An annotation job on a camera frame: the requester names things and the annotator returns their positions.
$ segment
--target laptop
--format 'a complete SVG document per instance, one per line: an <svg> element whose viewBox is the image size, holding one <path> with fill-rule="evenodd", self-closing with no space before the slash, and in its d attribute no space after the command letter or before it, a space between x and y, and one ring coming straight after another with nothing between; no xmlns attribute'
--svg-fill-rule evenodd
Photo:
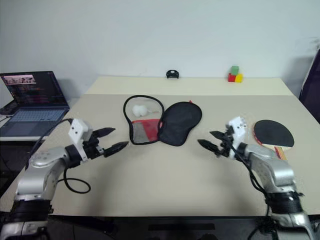
<svg viewBox="0 0 320 240"><path fill-rule="evenodd" d="M18 111L0 128L0 137L40 137L69 111L52 71L1 73Z"/></svg>

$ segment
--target white cotton ball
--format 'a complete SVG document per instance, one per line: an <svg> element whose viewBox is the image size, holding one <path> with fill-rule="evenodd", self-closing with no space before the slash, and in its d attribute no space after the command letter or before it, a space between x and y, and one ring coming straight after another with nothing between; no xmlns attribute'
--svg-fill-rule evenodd
<svg viewBox="0 0 320 240"><path fill-rule="evenodd" d="M134 105L132 112L137 118L144 117L148 114L148 109L145 105Z"/></svg>

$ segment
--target laptop keyboard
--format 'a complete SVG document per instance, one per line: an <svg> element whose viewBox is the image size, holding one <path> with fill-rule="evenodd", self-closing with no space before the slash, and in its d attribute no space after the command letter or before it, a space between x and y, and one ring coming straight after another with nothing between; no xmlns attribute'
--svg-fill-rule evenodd
<svg viewBox="0 0 320 240"><path fill-rule="evenodd" d="M56 122L64 110L20 110L11 119L11 122Z"/></svg>

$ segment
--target yellow block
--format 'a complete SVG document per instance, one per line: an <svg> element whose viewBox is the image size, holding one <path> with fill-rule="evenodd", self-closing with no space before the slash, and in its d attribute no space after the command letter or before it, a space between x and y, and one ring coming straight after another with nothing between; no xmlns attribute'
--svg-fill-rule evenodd
<svg viewBox="0 0 320 240"><path fill-rule="evenodd" d="M242 73L239 73L237 76L235 76L236 83L242 83L243 79L244 79L244 75Z"/></svg>

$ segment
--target white wall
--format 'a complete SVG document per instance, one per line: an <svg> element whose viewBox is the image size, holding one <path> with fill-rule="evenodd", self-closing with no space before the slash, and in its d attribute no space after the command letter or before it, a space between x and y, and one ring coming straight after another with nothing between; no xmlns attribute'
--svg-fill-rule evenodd
<svg viewBox="0 0 320 240"><path fill-rule="evenodd" d="M319 10L319 0L0 0L1 70L53 70L70 98L98 75L224 77L237 64L297 94Z"/></svg>

